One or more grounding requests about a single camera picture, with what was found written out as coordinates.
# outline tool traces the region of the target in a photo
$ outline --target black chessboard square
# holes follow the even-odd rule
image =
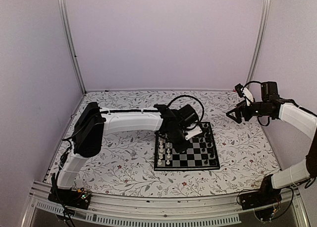
[[[173,144],[170,145],[170,158],[167,158],[167,136],[157,133],[154,154],[154,171],[193,171],[193,170],[218,170],[220,163],[217,149],[213,139],[210,122],[200,124],[202,133],[189,140],[190,145],[183,153],[176,153]],[[163,142],[162,164],[158,165],[159,142]]]

